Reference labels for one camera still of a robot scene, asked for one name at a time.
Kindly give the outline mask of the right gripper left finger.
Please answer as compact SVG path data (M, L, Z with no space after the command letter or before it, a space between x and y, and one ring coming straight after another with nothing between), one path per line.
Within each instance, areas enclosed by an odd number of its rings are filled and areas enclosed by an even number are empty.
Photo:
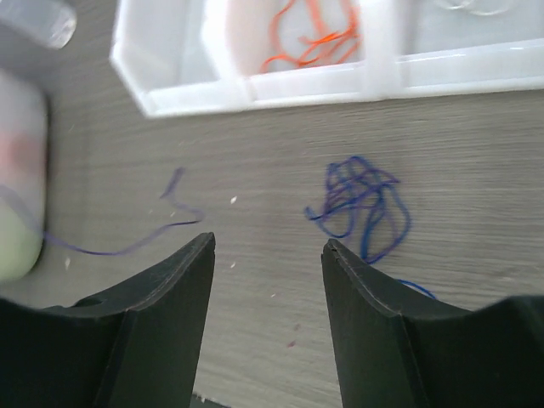
M1 302L4 407L187 407L213 282L215 237L70 307Z

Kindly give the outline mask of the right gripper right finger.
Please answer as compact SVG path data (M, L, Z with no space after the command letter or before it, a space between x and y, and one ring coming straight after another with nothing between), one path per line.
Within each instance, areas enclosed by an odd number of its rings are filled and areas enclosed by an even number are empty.
M333 239L321 263L344 406L542 406L542 297L461 309L410 289Z

